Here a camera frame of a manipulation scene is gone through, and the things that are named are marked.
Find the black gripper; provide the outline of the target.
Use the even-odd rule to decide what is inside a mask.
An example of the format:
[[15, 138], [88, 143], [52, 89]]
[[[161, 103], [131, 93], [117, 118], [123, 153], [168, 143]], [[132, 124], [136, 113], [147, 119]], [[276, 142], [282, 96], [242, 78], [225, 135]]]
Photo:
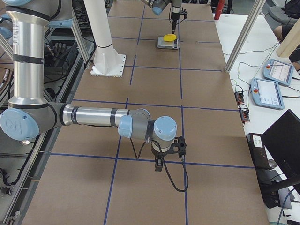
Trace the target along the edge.
[[157, 164], [163, 163], [163, 158], [169, 152], [170, 147], [159, 149], [159, 147], [153, 142], [151, 144], [151, 152], [155, 156], [155, 161]]
[[172, 20], [172, 34], [175, 34], [177, 21], [180, 18], [180, 9], [181, 7], [174, 7], [172, 6], [171, 9], [171, 20]]

